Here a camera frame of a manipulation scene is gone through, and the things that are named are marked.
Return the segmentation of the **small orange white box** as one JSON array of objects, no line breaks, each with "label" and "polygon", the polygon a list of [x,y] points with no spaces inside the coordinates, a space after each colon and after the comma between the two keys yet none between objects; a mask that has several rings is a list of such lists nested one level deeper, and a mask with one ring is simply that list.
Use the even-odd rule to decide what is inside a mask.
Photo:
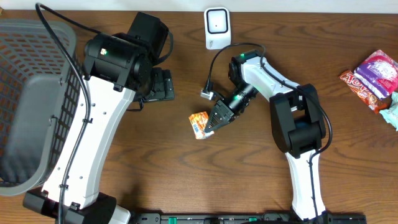
[{"label": "small orange white box", "polygon": [[188,118],[196,139],[206,139],[215,133],[214,131],[205,132],[205,126],[209,118],[206,111],[191,114]]}]

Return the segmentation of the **teal snack wrapper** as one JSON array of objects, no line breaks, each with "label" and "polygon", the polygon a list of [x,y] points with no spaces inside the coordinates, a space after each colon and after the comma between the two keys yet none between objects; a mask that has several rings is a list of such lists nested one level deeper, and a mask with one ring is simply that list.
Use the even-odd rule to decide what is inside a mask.
[{"label": "teal snack wrapper", "polygon": [[388,109],[380,110],[380,114],[385,120],[386,123],[391,124],[396,131],[398,131],[398,105],[397,105],[397,97],[398,94],[397,92],[393,92],[391,95],[392,98],[392,104]]}]

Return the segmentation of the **orange snack bar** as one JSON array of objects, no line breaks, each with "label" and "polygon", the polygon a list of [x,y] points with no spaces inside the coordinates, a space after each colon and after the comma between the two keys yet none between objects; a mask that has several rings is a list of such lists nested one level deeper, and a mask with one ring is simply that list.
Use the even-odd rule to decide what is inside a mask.
[{"label": "orange snack bar", "polygon": [[373,93],[365,87],[359,79],[357,79],[354,73],[350,70],[343,72],[339,79],[344,81],[348,87],[354,92],[375,114],[378,114],[380,110],[387,109],[389,104],[380,100]]}]

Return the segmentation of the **purple red snack packet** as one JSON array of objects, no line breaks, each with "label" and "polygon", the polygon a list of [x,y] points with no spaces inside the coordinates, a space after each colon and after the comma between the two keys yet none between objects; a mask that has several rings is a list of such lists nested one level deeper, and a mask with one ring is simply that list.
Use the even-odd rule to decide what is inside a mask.
[{"label": "purple red snack packet", "polygon": [[354,70],[354,75],[381,100],[397,89],[397,62],[382,50],[373,52]]}]

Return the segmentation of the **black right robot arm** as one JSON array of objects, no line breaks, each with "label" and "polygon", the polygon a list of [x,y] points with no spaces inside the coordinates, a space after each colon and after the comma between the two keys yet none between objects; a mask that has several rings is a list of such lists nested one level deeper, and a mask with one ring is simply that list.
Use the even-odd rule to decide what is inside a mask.
[{"label": "black right robot arm", "polygon": [[272,137],[289,163],[292,210],[301,222],[320,222],[326,208],[318,166],[330,122],[319,104],[315,87],[285,78],[257,50],[232,57],[228,76],[236,88],[216,102],[204,132],[232,123],[256,95],[262,95],[269,102]]}]

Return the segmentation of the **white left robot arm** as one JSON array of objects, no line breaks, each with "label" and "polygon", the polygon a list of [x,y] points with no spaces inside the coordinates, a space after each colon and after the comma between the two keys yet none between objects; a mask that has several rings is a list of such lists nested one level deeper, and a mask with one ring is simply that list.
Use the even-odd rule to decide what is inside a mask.
[{"label": "white left robot arm", "polygon": [[127,33],[97,32],[85,46],[83,85],[75,117],[55,167],[23,205],[57,223],[128,223],[131,213],[101,193],[104,162],[133,102],[172,100],[174,87],[162,49],[173,36],[157,17],[138,12]]}]

